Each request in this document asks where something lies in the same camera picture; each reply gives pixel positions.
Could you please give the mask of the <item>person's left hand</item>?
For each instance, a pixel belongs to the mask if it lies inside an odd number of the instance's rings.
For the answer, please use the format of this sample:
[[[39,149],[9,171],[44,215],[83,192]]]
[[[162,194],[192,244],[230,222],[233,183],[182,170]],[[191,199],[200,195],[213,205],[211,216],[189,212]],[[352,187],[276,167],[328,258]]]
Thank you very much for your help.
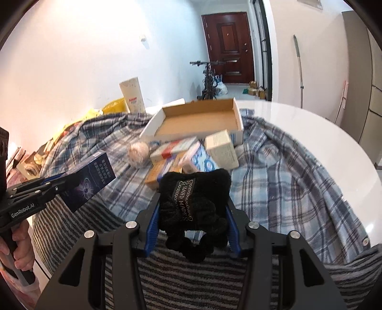
[[[7,259],[10,250],[4,239],[0,238],[1,263],[9,269],[12,269],[13,267],[22,271],[31,271],[33,269],[35,255],[32,241],[28,233],[29,228],[30,225],[28,221],[24,220],[20,223],[17,229],[13,230],[12,239],[17,243],[17,249],[13,253],[14,263],[12,264],[10,264]]]

